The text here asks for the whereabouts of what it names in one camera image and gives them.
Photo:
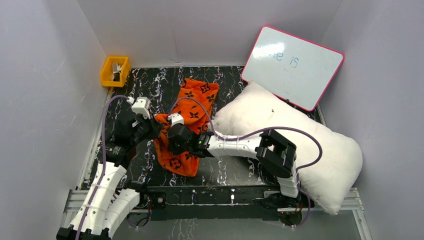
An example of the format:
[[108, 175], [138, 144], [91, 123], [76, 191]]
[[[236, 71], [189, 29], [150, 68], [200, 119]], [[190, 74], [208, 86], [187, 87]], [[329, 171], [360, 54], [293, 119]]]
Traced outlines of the white clips in bin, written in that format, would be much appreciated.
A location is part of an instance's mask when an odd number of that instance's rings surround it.
[[112, 74], [113, 74], [113, 81], [119, 82], [120, 81], [120, 75], [122, 71], [122, 65], [119, 65], [117, 62], [112, 63]]

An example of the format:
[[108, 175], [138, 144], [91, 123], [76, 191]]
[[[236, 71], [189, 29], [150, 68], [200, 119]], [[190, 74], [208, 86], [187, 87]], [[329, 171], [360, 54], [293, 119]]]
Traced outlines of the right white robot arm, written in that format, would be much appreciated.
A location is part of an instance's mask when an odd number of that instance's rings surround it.
[[167, 137], [173, 154], [189, 152], [199, 158], [236, 156], [256, 159], [276, 177], [286, 206], [295, 207], [302, 199], [295, 170], [297, 147], [274, 129], [246, 138], [232, 135], [218, 137], [212, 131], [195, 133], [177, 123], [168, 130]]

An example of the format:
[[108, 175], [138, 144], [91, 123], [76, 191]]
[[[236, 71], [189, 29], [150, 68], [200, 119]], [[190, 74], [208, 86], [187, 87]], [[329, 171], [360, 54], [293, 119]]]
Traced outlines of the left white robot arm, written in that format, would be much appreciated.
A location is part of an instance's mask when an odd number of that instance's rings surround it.
[[129, 180], [119, 194], [116, 188], [127, 172], [136, 146], [144, 140], [158, 138], [162, 129], [154, 117], [144, 118], [138, 114], [124, 121], [103, 141], [102, 162], [88, 194], [69, 226], [58, 230], [56, 239], [111, 240], [131, 210], [151, 207], [145, 183]]

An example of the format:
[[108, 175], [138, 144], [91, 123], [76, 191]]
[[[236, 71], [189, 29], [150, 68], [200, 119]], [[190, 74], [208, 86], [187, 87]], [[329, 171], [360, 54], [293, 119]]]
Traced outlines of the yellow plastic bin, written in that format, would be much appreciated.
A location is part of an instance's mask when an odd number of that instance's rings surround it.
[[[114, 62], [122, 65], [120, 81], [113, 81], [112, 64]], [[101, 85], [103, 87], [122, 88], [127, 82], [127, 77], [130, 73], [130, 70], [131, 66], [128, 56], [108, 56], [100, 72]]]

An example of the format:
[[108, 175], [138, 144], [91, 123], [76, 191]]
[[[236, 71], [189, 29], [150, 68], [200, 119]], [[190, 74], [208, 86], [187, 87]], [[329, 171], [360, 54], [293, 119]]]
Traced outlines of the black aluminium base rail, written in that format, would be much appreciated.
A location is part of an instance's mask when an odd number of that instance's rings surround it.
[[139, 208], [129, 214], [152, 221], [174, 219], [262, 219], [293, 228], [324, 209], [316, 201], [282, 196], [276, 185], [144, 186]]

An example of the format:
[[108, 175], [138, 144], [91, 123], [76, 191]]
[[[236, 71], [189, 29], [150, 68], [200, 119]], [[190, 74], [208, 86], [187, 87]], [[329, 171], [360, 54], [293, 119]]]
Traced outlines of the pink framed whiteboard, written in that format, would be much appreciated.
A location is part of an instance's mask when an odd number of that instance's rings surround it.
[[311, 112], [344, 60], [339, 51], [264, 25], [240, 77]]

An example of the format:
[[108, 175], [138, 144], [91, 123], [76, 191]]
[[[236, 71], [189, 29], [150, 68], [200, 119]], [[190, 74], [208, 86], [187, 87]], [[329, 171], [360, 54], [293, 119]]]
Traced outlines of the orange patterned pillowcase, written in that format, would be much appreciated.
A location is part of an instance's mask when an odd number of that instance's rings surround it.
[[[207, 83], [192, 78], [185, 78], [180, 87], [177, 99], [180, 100], [172, 109], [172, 113], [178, 113], [183, 117], [184, 125], [191, 131], [199, 134], [207, 130], [209, 119], [205, 111], [200, 107], [202, 105], [207, 113], [212, 113], [213, 104], [218, 95], [219, 84]], [[199, 103], [186, 98], [193, 98]], [[171, 127], [167, 113], [158, 113], [154, 117], [157, 122], [162, 124], [163, 129], [159, 138], [154, 140], [157, 159], [159, 164], [166, 170], [180, 176], [194, 177], [199, 168], [200, 158], [189, 152], [174, 155], [169, 150], [169, 139], [167, 133]]]

